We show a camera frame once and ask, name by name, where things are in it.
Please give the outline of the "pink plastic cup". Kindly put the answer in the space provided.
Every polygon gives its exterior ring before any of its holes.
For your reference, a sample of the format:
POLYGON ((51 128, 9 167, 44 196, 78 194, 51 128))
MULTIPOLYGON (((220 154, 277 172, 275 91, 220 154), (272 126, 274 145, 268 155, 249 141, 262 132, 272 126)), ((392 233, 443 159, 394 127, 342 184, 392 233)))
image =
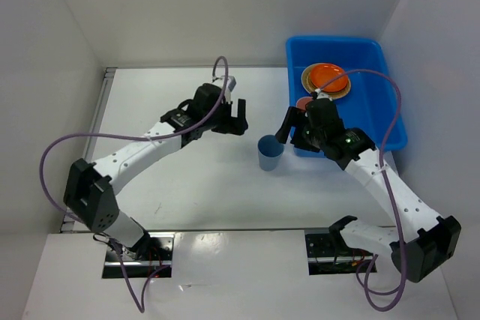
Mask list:
POLYGON ((312 97, 301 97, 297 100, 296 102, 296 107, 298 109, 306 110, 306 106, 308 103, 310 103, 313 100, 312 97))

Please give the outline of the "green-rimmed bamboo woven plate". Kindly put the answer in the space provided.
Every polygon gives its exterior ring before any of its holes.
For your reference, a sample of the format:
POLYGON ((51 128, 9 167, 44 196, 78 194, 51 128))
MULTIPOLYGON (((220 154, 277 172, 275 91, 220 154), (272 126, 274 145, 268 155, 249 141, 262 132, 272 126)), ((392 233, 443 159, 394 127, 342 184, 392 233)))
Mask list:
POLYGON ((316 64, 322 64, 322 63, 315 63, 315 64, 312 64, 312 65, 309 65, 308 67, 306 67, 303 70, 302 75, 301 75, 301 83, 302 83, 302 86, 304 87, 304 89, 307 91, 307 93, 311 93, 314 90, 320 89, 322 92, 324 92, 328 96, 330 96, 333 100, 337 100, 337 99, 340 99, 342 97, 347 96, 348 93, 351 90, 351 81, 350 81, 349 77, 348 77, 349 78, 348 86, 343 91, 339 91, 339 92, 335 92, 335 93, 325 92, 321 88, 316 88, 316 86, 311 83, 309 75, 310 75, 310 72, 311 72, 312 68, 316 64))

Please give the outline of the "blue plastic cup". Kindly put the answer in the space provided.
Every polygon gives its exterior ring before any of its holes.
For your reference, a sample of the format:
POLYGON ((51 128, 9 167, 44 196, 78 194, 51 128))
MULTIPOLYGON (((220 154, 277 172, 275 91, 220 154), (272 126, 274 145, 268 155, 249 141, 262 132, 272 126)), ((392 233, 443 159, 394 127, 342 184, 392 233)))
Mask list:
POLYGON ((274 135, 265 135, 257 143, 259 167, 263 171, 272 171, 279 165, 284 153, 284 144, 274 135))

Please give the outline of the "orange round plate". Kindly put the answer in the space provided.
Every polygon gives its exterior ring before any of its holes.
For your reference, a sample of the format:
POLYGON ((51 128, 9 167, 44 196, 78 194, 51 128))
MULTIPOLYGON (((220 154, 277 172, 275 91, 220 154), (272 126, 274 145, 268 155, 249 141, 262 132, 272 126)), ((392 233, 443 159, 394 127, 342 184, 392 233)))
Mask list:
POLYGON ((348 76, 343 76, 327 85, 327 82, 341 75, 344 70, 334 64, 322 63, 316 64, 310 71, 310 82, 328 93, 343 91, 349 83, 348 76))

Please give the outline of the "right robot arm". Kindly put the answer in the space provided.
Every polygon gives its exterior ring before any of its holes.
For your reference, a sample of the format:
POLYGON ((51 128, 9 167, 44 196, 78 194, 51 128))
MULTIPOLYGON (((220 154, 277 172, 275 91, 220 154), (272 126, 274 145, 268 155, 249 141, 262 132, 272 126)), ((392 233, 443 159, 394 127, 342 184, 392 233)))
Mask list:
POLYGON ((420 282, 454 255, 461 233, 457 219, 443 217, 423 202, 384 161, 363 130, 345 128, 331 100, 312 100, 305 109, 289 107, 275 137, 301 150, 323 152, 401 224, 388 230, 345 216, 328 228, 332 252, 344 255, 362 249, 390 258, 412 283, 420 282))

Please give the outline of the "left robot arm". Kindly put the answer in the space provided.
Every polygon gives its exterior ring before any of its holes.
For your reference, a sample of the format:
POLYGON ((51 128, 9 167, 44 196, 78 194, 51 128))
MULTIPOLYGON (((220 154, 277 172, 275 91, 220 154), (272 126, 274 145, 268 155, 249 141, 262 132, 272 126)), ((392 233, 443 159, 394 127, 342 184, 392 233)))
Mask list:
POLYGON ((248 128, 246 101, 238 100, 237 115, 233 116, 230 95, 235 86, 232 76, 225 85, 218 78, 204 83, 193 98, 162 115, 140 141, 92 163, 76 160, 64 192, 66 206, 91 232, 114 239, 130 258, 145 259, 161 245, 119 209, 117 195, 141 172, 200 139, 206 131, 243 135, 248 128))

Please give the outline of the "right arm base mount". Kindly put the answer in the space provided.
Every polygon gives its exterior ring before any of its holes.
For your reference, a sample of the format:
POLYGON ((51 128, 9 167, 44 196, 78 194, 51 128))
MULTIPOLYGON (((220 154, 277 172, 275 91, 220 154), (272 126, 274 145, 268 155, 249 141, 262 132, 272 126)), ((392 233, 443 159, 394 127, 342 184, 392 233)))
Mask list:
POLYGON ((338 250, 327 229, 304 232, 310 275, 354 274, 373 255, 361 249, 338 250))

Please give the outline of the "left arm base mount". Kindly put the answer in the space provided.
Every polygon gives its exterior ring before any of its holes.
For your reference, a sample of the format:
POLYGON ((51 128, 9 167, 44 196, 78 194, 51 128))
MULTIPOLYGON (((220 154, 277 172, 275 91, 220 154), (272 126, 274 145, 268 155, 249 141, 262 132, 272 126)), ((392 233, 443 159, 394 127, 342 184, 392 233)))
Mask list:
POLYGON ((153 273, 154 278, 170 278, 175 235, 172 232, 151 232, 150 236, 151 244, 137 254, 122 245, 118 245, 120 253, 117 253, 105 237, 95 235, 95 241, 106 244, 102 278, 122 278, 121 261, 129 278, 146 279, 153 273))

